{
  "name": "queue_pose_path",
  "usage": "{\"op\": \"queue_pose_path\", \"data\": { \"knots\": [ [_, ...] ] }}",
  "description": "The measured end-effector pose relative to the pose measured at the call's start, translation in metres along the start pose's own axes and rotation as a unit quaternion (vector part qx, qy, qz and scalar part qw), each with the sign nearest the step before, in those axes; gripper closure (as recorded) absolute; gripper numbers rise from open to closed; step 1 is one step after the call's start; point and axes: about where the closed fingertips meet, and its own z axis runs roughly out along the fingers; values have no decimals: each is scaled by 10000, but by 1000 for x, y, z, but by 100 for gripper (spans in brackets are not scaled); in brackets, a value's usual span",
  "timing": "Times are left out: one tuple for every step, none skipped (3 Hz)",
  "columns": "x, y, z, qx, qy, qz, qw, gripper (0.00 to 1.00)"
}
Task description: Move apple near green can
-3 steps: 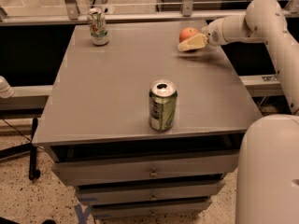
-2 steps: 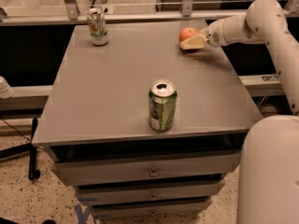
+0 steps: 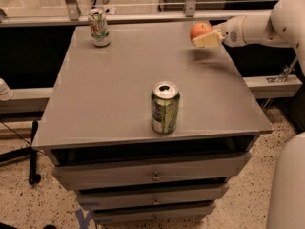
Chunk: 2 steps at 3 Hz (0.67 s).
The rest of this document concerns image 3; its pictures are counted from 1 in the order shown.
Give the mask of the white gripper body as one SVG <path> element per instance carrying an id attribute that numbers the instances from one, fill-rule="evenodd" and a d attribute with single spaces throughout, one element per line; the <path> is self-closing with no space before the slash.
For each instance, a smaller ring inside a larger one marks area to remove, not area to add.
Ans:
<path id="1" fill-rule="evenodd" d="M 231 18 L 221 25 L 223 43 L 229 47 L 243 47 L 246 42 L 243 37 L 245 16 Z"/>

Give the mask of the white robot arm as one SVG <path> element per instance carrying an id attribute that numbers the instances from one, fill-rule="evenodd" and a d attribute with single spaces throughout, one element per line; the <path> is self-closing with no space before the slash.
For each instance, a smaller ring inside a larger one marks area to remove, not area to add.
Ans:
<path id="1" fill-rule="evenodd" d="M 269 13 L 234 17 L 205 31 L 198 24 L 190 39 L 198 48 L 261 44 L 290 47 L 305 72 L 305 0 L 279 0 Z M 267 229 L 305 229 L 305 133 L 287 142 L 275 170 Z"/>

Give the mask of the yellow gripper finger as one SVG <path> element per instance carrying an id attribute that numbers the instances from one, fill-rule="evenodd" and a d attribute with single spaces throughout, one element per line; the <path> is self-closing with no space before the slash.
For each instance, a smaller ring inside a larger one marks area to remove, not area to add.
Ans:
<path id="1" fill-rule="evenodd" d="M 192 37 L 192 43 L 198 48 L 218 47 L 222 42 L 222 35 L 217 31 L 197 34 Z"/>

